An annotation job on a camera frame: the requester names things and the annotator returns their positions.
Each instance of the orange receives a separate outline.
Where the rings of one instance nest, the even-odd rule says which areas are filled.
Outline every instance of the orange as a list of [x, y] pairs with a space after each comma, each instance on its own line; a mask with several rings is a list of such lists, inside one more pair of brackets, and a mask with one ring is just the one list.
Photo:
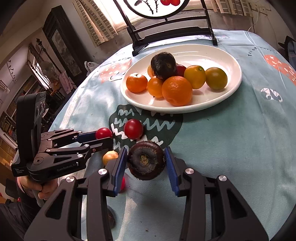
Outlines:
[[187, 105], [192, 98], [192, 86], [184, 77], [173, 76], [163, 83], [162, 94], [174, 106]]
[[163, 80], [158, 79], [156, 76], [153, 76], [149, 81], [147, 85], [147, 89], [150, 95], [156, 98], [161, 98], [163, 96], [162, 94], [162, 86], [163, 86]]
[[155, 76], [154, 71], [151, 68], [151, 65], [148, 66], [147, 73], [150, 76], [150, 78], [152, 78], [153, 76]]
[[147, 78], [144, 75], [138, 73], [133, 73], [126, 79], [126, 87], [130, 92], [133, 93], [139, 93], [146, 90], [147, 83]]
[[193, 89], [199, 89], [205, 84], [205, 70], [199, 65], [189, 66], [184, 72], [184, 78], [191, 83]]
[[118, 158], [118, 154], [116, 151], [108, 151], [102, 158], [103, 164], [104, 166], [107, 165], [108, 161], [113, 160], [113, 159], [117, 159]]
[[205, 72], [207, 85], [214, 90], [221, 90], [227, 85], [227, 74], [220, 68], [209, 68]]

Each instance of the person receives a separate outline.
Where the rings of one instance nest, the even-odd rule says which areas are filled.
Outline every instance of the person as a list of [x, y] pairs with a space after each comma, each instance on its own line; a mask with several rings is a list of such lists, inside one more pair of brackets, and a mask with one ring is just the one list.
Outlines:
[[17, 178], [17, 192], [20, 202], [0, 204], [0, 240], [23, 241], [24, 235], [40, 207], [32, 190], [40, 191], [40, 199], [47, 200], [58, 187], [57, 179], [43, 185], [33, 181], [31, 177]]

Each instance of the tablecloth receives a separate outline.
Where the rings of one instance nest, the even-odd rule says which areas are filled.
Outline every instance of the tablecloth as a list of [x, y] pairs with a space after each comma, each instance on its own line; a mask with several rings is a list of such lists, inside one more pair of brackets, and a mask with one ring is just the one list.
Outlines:
[[[83, 132], [109, 127], [114, 149], [131, 147], [123, 125], [129, 118], [145, 122], [144, 139], [170, 146], [174, 155], [203, 175], [226, 175], [240, 191], [272, 238], [296, 202], [296, 79], [294, 69], [268, 43], [246, 31], [215, 30], [218, 48], [239, 62], [239, 89], [220, 104], [187, 114], [159, 114], [130, 105], [120, 93], [124, 73], [140, 58], [158, 49], [182, 44], [212, 45], [207, 36], [190, 36], [150, 44], [136, 57], [128, 45], [111, 56], [75, 91], [50, 130], [74, 128]], [[80, 178], [100, 169], [104, 152], [95, 153]], [[140, 181], [125, 171], [127, 190], [108, 205], [116, 215], [114, 240], [178, 240], [185, 198], [174, 196], [166, 169], [151, 181]], [[207, 239], [210, 212], [207, 207]], [[86, 235], [86, 198], [82, 234]]]

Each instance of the plastic bag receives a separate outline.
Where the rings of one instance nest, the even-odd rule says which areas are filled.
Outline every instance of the plastic bag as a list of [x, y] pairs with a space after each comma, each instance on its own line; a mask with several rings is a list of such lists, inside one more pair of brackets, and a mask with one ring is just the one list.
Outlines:
[[87, 62], [87, 61], [85, 61], [84, 66], [85, 66], [85, 68], [87, 70], [86, 76], [89, 76], [89, 74], [91, 72], [93, 72], [99, 66], [99, 64], [97, 64], [95, 62]]

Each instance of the white plate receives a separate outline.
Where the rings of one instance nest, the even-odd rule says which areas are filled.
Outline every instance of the white plate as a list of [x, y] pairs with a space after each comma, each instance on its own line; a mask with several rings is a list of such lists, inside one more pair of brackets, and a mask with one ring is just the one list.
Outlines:
[[[148, 91], [139, 94], [132, 93], [126, 88], [126, 79], [132, 73], [140, 73], [150, 80], [147, 68], [154, 55], [160, 52], [171, 53], [178, 64], [185, 67], [200, 65], [205, 70], [211, 67], [221, 68], [228, 77], [227, 86], [220, 91], [211, 90], [205, 83], [198, 90], [193, 90], [191, 102], [186, 106], [175, 107], [164, 99], [151, 96]], [[214, 106], [231, 96], [242, 82], [242, 70], [239, 63], [229, 53], [208, 45], [188, 44], [168, 47], [151, 53], [133, 64], [126, 72], [120, 85], [120, 91], [124, 98], [141, 109], [158, 113], [189, 113]]]

